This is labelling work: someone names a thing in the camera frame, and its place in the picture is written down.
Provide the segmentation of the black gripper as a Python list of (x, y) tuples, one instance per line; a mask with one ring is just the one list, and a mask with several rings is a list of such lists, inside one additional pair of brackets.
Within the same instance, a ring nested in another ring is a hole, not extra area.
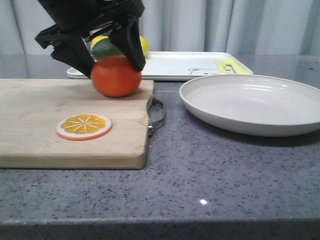
[(139, 18), (145, 7), (140, 0), (41, 0), (39, 4), (54, 21), (35, 37), (43, 48), (53, 45), (51, 57), (89, 79), (94, 59), (86, 41), (109, 32), (110, 41), (141, 72), (146, 64), (139, 31)]

